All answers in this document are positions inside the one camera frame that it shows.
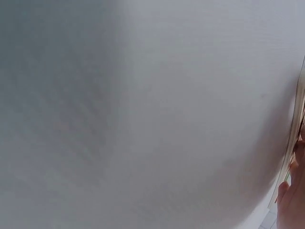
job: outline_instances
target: white tile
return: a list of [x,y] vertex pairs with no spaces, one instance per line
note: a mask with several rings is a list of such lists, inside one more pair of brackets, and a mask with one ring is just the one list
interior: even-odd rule
[[273,224],[273,226],[271,227],[271,229],[276,229],[276,222]]
[[277,203],[272,204],[272,206],[270,208],[270,212],[277,214]]
[[276,221],[276,215],[269,212],[266,215],[265,219],[263,220],[261,226],[263,228],[270,229],[275,221]]

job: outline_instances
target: finger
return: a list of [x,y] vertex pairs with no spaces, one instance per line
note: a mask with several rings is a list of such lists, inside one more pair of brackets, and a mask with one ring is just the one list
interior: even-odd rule
[[283,200],[283,197],[287,190],[289,189],[289,184],[287,181],[284,181],[280,186],[278,187],[278,194],[277,194],[277,205],[279,206]]
[[301,163],[305,149],[305,141],[298,141],[295,145],[295,159],[298,164]]
[[291,184],[293,184],[295,182],[295,175],[297,172],[297,168],[298,168],[298,163],[296,161],[292,162],[289,167],[289,173],[291,176]]

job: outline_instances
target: human hand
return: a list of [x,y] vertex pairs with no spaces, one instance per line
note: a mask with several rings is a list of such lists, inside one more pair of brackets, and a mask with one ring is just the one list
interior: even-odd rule
[[305,141],[295,146],[295,162],[290,166],[291,185],[283,182],[278,188],[277,228],[305,229]]

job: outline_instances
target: white surface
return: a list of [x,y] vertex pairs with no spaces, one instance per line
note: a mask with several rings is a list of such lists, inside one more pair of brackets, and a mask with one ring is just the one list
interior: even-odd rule
[[304,6],[2,1],[0,228],[257,229]]
[[271,229],[276,229],[276,222],[272,225]]
[[276,221],[276,215],[269,212],[265,219],[262,222],[262,227],[266,229],[270,229]]

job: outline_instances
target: white wall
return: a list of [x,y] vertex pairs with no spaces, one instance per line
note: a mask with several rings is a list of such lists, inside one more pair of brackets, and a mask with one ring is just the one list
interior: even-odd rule
[[0,3],[0,227],[257,228],[305,3]]

